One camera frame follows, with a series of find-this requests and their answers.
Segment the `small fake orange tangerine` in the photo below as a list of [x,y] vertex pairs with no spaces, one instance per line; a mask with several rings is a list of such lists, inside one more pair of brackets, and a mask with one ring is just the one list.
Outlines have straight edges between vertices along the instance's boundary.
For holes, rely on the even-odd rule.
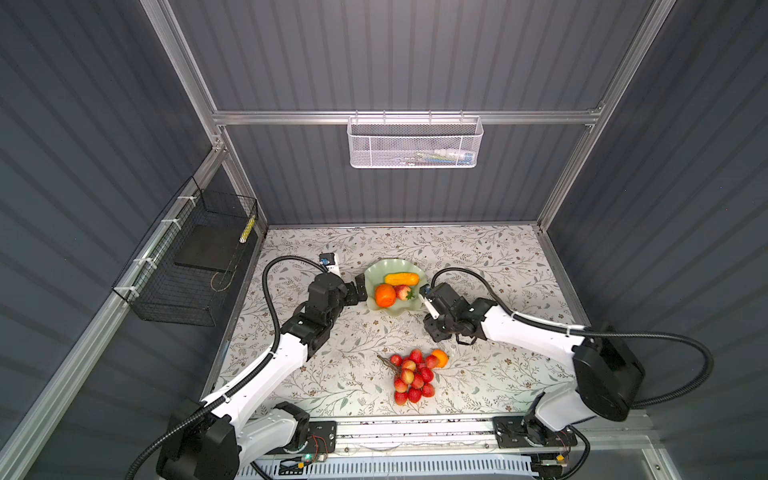
[[449,360],[449,356],[443,350],[439,349],[433,350],[431,356],[435,357],[435,360],[433,361],[434,368],[445,367]]

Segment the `fake yellow corn cob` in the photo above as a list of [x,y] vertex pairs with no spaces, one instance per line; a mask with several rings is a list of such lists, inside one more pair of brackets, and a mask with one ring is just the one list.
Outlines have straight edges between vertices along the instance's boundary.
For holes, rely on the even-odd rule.
[[417,286],[420,280],[420,275],[414,272],[389,273],[384,277],[384,282],[394,287],[398,285]]

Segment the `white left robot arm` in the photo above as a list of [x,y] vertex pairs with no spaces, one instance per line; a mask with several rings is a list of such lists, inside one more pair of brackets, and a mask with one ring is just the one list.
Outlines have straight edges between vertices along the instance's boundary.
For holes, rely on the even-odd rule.
[[159,449],[157,474],[164,479],[233,479],[240,468],[270,451],[302,443],[309,415],[282,402],[263,417],[251,416],[280,383],[328,341],[348,306],[367,300],[362,274],[352,282],[321,273],[308,299],[280,328],[269,349],[232,381],[202,401],[187,402],[169,427],[179,431]]

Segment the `fake red strawberry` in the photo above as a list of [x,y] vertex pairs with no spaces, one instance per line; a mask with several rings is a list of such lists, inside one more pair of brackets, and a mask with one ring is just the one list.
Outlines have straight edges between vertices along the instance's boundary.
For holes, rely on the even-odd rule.
[[413,290],[411,286],[398,285],[394,288],[394,290],[397,299],[400,301],[408,301],[413,298]]

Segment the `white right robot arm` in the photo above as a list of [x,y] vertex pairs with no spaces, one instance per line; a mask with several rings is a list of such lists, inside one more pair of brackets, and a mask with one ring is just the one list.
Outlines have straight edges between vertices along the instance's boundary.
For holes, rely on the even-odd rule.
[[623,422],[633,409],[645,372],[623,339],[531,319],[496,298],[469,302],[446,283],[421,287],[419,297],[428,310],[424,326],[433,340],[454,337],[461,343],[466,337],[469,346],[483,340],[521,347],[557,362],[571,377],[538,393],[524,416],[502,428],[503,435],[533,446],[558,441],[572,446],[576,424],[595,417]]

